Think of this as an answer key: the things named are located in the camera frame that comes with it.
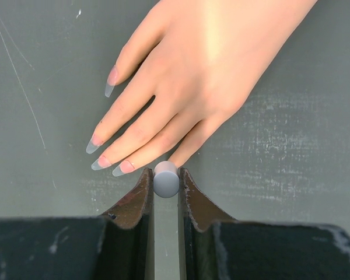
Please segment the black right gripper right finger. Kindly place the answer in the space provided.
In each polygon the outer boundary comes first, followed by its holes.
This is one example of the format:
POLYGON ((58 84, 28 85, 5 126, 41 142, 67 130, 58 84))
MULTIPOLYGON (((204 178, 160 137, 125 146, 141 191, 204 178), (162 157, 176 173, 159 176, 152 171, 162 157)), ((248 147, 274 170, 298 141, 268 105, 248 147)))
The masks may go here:
POLYGON ((180 168, 178 192, 178 252, 180 279, 218 279, 214 223, 231 222, 196 185, 190 172, 180 168))

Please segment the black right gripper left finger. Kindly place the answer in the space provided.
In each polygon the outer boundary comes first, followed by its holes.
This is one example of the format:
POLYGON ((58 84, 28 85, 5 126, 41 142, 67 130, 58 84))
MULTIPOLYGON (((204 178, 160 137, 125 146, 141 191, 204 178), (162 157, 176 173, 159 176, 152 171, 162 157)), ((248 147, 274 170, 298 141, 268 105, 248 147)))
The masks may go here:
POLYGON ((154 278, 153 171, 101 214, 106 220, 94 279, 154 278))

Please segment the white nail polish brush cap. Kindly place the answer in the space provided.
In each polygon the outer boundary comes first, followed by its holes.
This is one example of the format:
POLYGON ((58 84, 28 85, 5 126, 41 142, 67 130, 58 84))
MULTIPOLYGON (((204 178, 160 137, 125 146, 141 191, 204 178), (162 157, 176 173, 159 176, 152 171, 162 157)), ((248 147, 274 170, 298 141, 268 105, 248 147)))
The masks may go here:
POLYGON ((154 169, 153 189, 161 198, 171 198, 179 191, 177 167, 170 161, 158 163, 154 169))

